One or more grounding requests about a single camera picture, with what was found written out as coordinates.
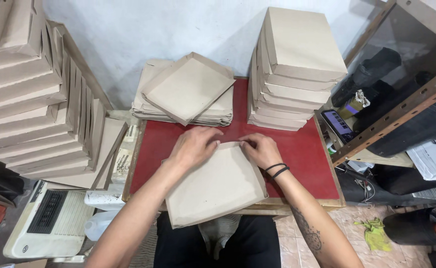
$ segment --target black wristband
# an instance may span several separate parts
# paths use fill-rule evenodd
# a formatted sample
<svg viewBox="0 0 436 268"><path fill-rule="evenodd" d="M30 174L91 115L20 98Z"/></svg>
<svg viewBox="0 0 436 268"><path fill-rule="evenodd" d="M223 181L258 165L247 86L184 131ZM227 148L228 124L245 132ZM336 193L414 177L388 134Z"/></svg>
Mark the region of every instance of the black wristband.
<svg viewBox="0 0 436 268"><path fill-rule="evenodd" d="M287 166L287 165L285 163L275 164L275 165L272 165L272 166L268 167L267 169L265 169L264 172L268 172L269 169L277 167L277 166Z"/></svg>
<svg viewBox="0 0 436 268"><path fill-rule="evenodd" d="M289 167L284 167L281 170L279 170L278 172L276 172L276 174L274 174L274 176L271 177L271 180L274 180L279 174L283 173L286 170L289 170Z"/></svg>

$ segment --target white wall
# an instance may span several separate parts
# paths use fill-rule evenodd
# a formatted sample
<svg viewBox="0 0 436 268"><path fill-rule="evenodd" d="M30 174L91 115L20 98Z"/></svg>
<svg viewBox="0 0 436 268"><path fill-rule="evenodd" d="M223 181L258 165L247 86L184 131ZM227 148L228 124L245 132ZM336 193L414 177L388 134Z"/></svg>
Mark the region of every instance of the white wall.
<svg viewBox="0 0 436 268"><path fill-rule="evenodd" d="M343 55L380 10L378 0L44 0L65 23L115 109L129 109L143 64L197 52L247 76L268 6L326 14Z"/></svg>

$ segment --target white plastic jug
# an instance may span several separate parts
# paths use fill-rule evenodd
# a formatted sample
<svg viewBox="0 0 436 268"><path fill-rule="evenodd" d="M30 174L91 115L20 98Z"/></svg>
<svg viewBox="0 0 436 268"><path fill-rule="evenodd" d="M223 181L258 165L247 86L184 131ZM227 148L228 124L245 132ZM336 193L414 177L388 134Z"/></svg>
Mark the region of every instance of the white plastic jug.
<svg viewBox="0 0 436 268"><path fill-rule="evenodd" d="M120 210L112 210L96 213L92 218L85 222L85 235L92 241L99 240L105 229L112 222Z"/></svg>

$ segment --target arm tattoo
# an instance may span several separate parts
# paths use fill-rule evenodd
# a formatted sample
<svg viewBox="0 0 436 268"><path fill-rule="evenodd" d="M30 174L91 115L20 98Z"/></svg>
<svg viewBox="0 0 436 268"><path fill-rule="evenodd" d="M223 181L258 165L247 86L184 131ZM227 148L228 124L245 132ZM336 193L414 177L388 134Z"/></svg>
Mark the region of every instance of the arm tattoo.
<svg viewBox="0 0 436 268"><path fill-rule="evenodd" d="M322 249L323 244L320 241L320 231L317 231L313 226L310 227L303 214L297 208L291 206L291 210L309 249L314 255L317 255Z"/></svg>

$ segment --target black pants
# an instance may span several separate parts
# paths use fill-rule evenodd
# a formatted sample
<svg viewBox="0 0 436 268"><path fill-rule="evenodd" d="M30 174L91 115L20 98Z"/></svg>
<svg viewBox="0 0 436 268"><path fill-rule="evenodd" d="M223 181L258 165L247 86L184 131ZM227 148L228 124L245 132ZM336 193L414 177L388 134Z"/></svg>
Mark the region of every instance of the black pants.
<svg viewBox="0 0 436 268"><path fill-rule="evenodd" d="M281 267L279 238L271 216L242 216L218 261L206 253L197 225L172 229L167 212L158 217L157 235L154 268Z"/></svg>

